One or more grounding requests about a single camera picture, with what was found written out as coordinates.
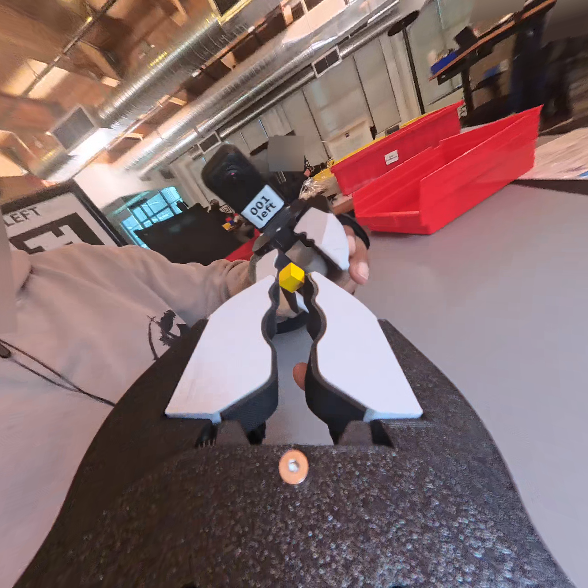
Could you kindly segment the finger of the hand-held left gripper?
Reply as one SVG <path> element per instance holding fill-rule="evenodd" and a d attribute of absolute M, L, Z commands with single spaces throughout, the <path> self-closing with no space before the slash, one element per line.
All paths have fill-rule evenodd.
<path fill-rule="evenodd" d="M 276 263 L 279 260 L 280 251 L 269 251 L 266 254 L 253 254 L 249 260 L 249 281 L 251 286 L 270 279 L 274 284 L 277 279 L 278 269 Z"/>
<path fill-rule="evenodd" d="M 338 270 L 349 270 L 348 236 L 332 212 L 308 208 L 293 227 L 293 233 Z"/>

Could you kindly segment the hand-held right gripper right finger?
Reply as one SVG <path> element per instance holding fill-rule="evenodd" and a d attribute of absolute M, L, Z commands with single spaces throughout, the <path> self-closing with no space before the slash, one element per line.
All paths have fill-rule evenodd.
<path fill-rule="evenodd" d="M 312 339 L 305 398 L 337 445 L 352 422 L 411 422 L 423 409 L 376 316 L 353 295 L 311 272 L 304 286 Z"/>

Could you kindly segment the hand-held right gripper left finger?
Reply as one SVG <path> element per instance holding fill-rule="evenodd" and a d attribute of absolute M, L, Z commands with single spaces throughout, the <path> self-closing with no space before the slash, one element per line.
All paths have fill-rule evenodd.
<path fill-rule="evenodd" d="M 237 422 L 252 445 L 266 436 L 279 401 L 277 331 L 279 287 L 264 277 L 230 298 L 206 321 L 165 416 Z"/>

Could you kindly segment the yellow cube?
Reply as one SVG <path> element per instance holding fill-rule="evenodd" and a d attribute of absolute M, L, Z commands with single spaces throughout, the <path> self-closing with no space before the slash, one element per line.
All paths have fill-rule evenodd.
<path fill-rule="evenodd" d="M 305 283 L 305 271 L 290 262 L 279 272 L 278 281 L 283 290 L 288 293 L 296 293 Z"/>

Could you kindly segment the red plastic bin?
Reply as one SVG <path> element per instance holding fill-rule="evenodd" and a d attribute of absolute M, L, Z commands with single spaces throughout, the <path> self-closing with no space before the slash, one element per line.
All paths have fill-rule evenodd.
<path fill-rule="evenodd" d="M 543 106 L 454 135 L 353 194 L 373 232 L 431 235 L 534 165 Z"/>

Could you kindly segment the person's left hand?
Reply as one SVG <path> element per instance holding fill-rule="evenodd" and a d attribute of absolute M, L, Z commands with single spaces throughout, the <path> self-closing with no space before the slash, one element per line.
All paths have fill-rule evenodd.
<path fill-rule="evenodd" d="M 353 228 L 345 226 L 344 229 L 349 244 L 349 277 L 342 288 L 354 295 L 357 288 L 364 286 L 369 280 L 368 248 Z"/>

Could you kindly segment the clear plastic bag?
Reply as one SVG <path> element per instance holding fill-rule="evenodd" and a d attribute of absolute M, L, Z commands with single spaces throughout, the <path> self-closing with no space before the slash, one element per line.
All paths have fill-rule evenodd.
<path fill-rule="evenodd" d="M 327 199 L 333 199 L 340 193 L 341 191 L 334 175 L 326 178 L 320 178 L 317 175 L 304 181 L 300 189 L 299 198 L 308 200 L 315 196 L 324 196 Z"/>

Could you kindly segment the dark flat panel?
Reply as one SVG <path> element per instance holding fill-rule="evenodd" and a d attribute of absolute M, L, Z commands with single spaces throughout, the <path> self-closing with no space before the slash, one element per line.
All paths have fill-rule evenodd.
<path fill-rule="evenodd" d="M 230 231 L 225 229 L 229 217 L 233 215 L 197 204 L 134 233 L 149 249 L 168 261 L 209 265 L 226 258 L 254 237 L 254 229 L 249 224 Z"/>

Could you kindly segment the stacked red plastic bins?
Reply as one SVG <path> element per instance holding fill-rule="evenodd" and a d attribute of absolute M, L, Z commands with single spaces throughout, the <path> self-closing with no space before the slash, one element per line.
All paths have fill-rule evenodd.
<path fill-rule="evenodd" d="M 460 134 L 458 107 L 463 101 L 429 113 L 425 118 L 393 133 L 374 145 L 331 167 L 343 195 L 351 195 L 444 139 Z"/>

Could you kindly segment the ceiling vent grille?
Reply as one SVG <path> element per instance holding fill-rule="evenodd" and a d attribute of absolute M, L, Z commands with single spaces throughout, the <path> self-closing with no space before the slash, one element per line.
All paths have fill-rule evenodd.
<path fill-rule="evenodd" d="M 219 22 L 224 23 L 246 8 L 251 1 L 208 1 Z"/>

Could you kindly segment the framed marker poster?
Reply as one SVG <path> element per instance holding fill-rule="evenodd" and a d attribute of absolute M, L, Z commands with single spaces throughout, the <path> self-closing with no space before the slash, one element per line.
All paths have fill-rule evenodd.
<path fill-rule="evenodd" d="M 37 254 L 75 243 L 127 244 L 73 180 L 3 203 L 1 211 L 14 251 Z"/>

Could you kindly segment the blue plastic bin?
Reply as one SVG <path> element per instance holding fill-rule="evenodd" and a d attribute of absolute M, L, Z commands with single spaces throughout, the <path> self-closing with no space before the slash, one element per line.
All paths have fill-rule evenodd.
<path fill-rule="evenodd" d="M 460 55 L 460 53 L 461 52 L 459 49 L 452 49 L 442 56 L 439 56 L 437 60 L 430 66 L 431 77 L 436 77 L 437 74 L 450 63 L 452 63 Z"/>

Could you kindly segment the white paper with blue band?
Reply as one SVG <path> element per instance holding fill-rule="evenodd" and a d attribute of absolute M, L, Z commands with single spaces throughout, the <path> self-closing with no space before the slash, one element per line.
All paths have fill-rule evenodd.
<path fill-rule="evenodd" d="M 538 138 L 533 168 L 519 180 L 586 180 L 587 128 Z"/>

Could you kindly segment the tall wooden desk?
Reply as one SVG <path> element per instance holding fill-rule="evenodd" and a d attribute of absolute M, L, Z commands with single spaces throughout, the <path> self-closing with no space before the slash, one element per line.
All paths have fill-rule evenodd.
<path fill-rule="evenodd" d="M 502 94 L 502 77 L 508 70 L 505 62 L 497 63 L 487 70 L 475 86 L 472 86 L 472 67 L 489 57 L 494 48 L 501 42 L 522 33 L 528 29 L 539 17 L 545 16 L 556 4 L 556 1 L 529 1 L 523 9 L 513 13 L 492 27 L 488 32 L 483 33 L 473 43 L 467 43 L 460 47 L 460 55 L 447 67 L 441 70 L 436 77 L 438 85 L 460 76 L 462 80 L 463 105 L 458 107 L 460 120 L 470 124 L 481 114 L 480 109 L 475 107 L 474 92 L 485 90 L 490 93 L 490 103 L 503 107 L 506 104 L 506 97 Z"/>

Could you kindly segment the metal air duct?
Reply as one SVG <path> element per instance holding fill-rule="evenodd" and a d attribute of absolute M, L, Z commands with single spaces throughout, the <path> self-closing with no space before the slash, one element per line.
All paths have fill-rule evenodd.
<path fill-rule="evenodd" d="M 158 126 L 115 163 L 123 173 L 148 179 L 256 101 L 297 76 L 317 77 L 315 63 L 359 33 L 347 51 L 370 42 L 381 31 L 418 14 L 424 1 L 321 1 L 256 49 L 225 76 Z M 101 151 L 122 137 L 141 115 L 147 115 L 189 79 L 202 79 L 210 65 L 254 33 L 284 1 L 236 1 L 221 10 L 205 1 L 172 42 L 123 81 L 98 108 L 78 105 L 51 130 L 59 147 L 41 158 L 34 174 L 61 182 L 81 172 Z"/>

